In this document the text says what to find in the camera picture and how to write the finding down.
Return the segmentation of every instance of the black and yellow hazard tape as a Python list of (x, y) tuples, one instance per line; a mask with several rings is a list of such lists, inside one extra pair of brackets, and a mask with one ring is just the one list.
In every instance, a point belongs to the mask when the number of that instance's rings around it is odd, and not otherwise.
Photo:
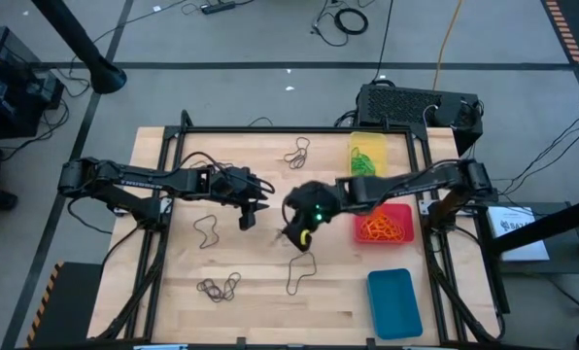
[(52, 273), (50, 274), (50, 279), (48, 280), (48, 285), (46, 286), (46, 290), (44, 291), (44, 295), (41, 298), (41, 303), (39, 304), (39, 308), (37, 312), (35, 312), (35, 317), (33, 317), (32, 325), (30, 326), (30, 332), (26, 336), (26, 343), (24, 347), (29, 348), (30, 345), (33, 343), (35, 339), (35, 334), (39, 329), (39, 324), (41, 323), (41, 318), (46, 311), (46, 307), (48, 306), (48, 301), (50, 300), (50, 294), (54, 288), (54, 282), (56, 282), (56, 276), (58, 276), (58, 271), (63, 266), (63, 262), (57, 263), (54, 268), (52, 269)]
[(562, 11), (560, 10), (560, 6), (557, 1), (547, 1), (546, 5), (551, 12), (551, 17), (553, 17), (555, 25), (560, 31), (560, 35), (562, 36), (562, 40), (565, 43), (565, 47), (570, 54), (570, 57), (573, 61), (579, 63), (579, 46), (570, 32), (568, 23), (565, 21)]

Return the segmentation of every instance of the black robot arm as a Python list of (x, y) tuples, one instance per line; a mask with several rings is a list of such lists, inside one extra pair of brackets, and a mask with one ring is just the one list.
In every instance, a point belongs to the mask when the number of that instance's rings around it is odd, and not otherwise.
[[(450, 190), (429, 207), (426, 224), (436, 229), (448, 223), (471, 198), (494, 194), (484, 165), (475, 160), (443, 160), (425, 170), (390, 178), (340, 178), (334, 186), (312, 181), (294, 188), (284, 199), (283, 234), (305, 252), (311, 246), (311, 233), (338, 214), (367, 215), (389, 198), (436, 189)], [(291, 221), (285, 214), (286, 205), (294, 210)]]
[(158, 230), (166, 225), (160, 199), (140, 198), (117, 186), (160, 190), (183, 200), (204, 199), (239, 207), (242, 230), (255, 224), (255, 211), (268, 207), (259, 203), (267, 199), (263, 193), (274, 193), (274, 187), (258, 179), (248, 167), (207, 165), (158, 171), (92, 157), (63, 164), (58, 191), (70, 198), (90, 196), (101, 200), (110, 210), (126, 210), (143, 228)]

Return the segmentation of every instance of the wooden tabletop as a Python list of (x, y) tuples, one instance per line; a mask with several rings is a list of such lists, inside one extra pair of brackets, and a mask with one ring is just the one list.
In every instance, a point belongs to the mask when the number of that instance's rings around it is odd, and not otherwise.
[[(156, 167), (162, 131), (161, 127), (139, 129), (132, 165)], [(283, 155), (295, 150), (297, 136), (308, 137), (311, 145), (304, 167), (291, 170)], [(451, 130), (429, 129), (428, 136), (434, 161), (457, 157)], [(378, 344), (438, 344), (419, 216), (412, 195), (389, 202), (411, 206), (415, 227), (413, 243), (359, 245), (352, 237), (352, 216), (340, 215), (330, 224), (320, 225), (314, 233), (311, 251), (317, 260), (318, 273), (302, 280), (296, 296), (286, 293), (288, 262), (299, 252), (289, 242), (275, 240), (277, 230), (284, 225), (282, 200), (293, 187), (307, 181), (333, 184), (336, 177), (348, 176), (349, 140), (350, 134), (187, 135), (184, 155), (203, 151), (220, 162), (249, 166), (258, 177), (271, 182), (276, 193), (269, 195), (266, 203), (270, 208), (257, 212), (256, 225), (247, 231), (238, 228), (237, 209), (207, 201), (176, 202), (155, 317), (154, 342), (235, 343), (236, 337), (244, 336), (251, 344), (359, 345), (368, 337), (376, 338)], [(404, 137), (389, 134), (387, 142), (389, 176), (409, 172)], [(421, 147), (419, 143), (416, 145), (421, 164)], [(194, 157), (186, 166), (198, 160)], [(137, 195), (151, 194), (147, 190), (128, 190)], [(216, 231), (221, 239), (213, 247), (199, 249), (204, 236), (192, 225), (210, 214), (218, 217)], [(211, 222), (205, 221), (200, 227), (209, 230)], [(475, 232), (471, 219), (458, 219), (458, 224)], [(117, 219), (111, 244), (134, 226), (131, 218)], [(89, 336), (104, 331), (131, 295), (142, 237), (142, 231), (134, 235), (106, 264)], [(494, 304), (479, 248), (458, 232), (451, 232), (449, 241), (460, 296), (487, 331), (497, 335)], [(373, 270), (394, 268), (406, 268), (411, 273), (424, 328), (420, 337), (385, 341), (373, 331), (366, 277)], [(309, 257), (296, 261), (292, 289), (297, 276), (312, 271)], [(205, 278), (214, 279), (222, 287), (232, 272), (242, 275), (234, 300), (214, 303), (197, 291), (196, 284)], [(451, 306), (441, 294), (448, 334), (455, 339)], [(146, 312), (147, 301), (143, 300), (136, 334), (142, 334)]]

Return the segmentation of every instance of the concrete floor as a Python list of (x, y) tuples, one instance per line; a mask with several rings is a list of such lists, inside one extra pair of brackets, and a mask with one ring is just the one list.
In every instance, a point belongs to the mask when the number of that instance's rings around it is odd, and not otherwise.
[[(73, 13), (94, 38), (115, 27), (129, 2), (69, 0)], [(129, 18), (167, 6), (167, 0), (135, 0)], [(180, 6), (125, 27), (116, 62), (373, 62), (382, 45), (389, 2), (365, 9), (369, 30), (331, 48), (309, 33), (322, 1), (256, 0), (214, 16), (185, 16)], [(387, 42), (386, 62), (434, 62), (455, 0), (397, 0)], [(65, 62), (72, 53), (29, 1), (0, 0), (0, 25), (8, 25), (44, 61)], [(332, 24), (323, 30), (335, 37)], [(103, 53), (112, 34), (98, 42)], [(465, 2), (444, 54), (457, 63), (567, 63), (558, 37), (539, 0)], [(485, 132), (476, 157), (494, 178), (518, 174), (579, 116), (579, 85), (571, 71), (446, 70), (439, 89), (477, 93), (486, 104)], [(128, 162), (139, 126), (179, 122), (188, 109), (197, 125), (244, 125), (268, 117), (275, 125), (332, 125), (353, 108), (360, 85), (372, 69), (127, 70), (128, 83), (99, 98), (83, 156)], [(85, 71), (75, 71), (84, 76)], [(431, 88), (433, 70), (383, 70), (400, 87)], [(68, 83), (72, 90), (80, 88)], [(0, 346), (42, 237), (56, 194), (60, 165), (72, 152), (91, 92), (65, 98), (71, 119), (54, 137), (20, 152), (2, 169), (2, 187), (19, 205), (0, 213)], [(58, 114), (49, 114), (57, 118)], [(8, 141), (17, 144), (18, 140)], [(579, 143), (555, 166), (529, 178), (514, 200), (579, 201)], [(78, 212), (110, 229), (114, 217), (92, 200)], [(58, 221), (39, 283), (17, 345), (23, 344), (51, 267), (59, 261), (100, 263), (110, 237), (87, 229), (63, 213)], [(579, 277), (562, 285), (579, 298)], [(504, 342), (574, 349), (579, 311), (545, 281), (505, 279), (512, 314)]]

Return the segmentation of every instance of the blue plastic bin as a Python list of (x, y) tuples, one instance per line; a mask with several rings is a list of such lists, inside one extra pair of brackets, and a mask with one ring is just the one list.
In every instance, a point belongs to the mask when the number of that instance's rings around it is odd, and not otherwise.
[(367, 292), (374, 329), (379, 337), (400, 339), (420, 336), (424, 332), (407, 269), (369, 272)]

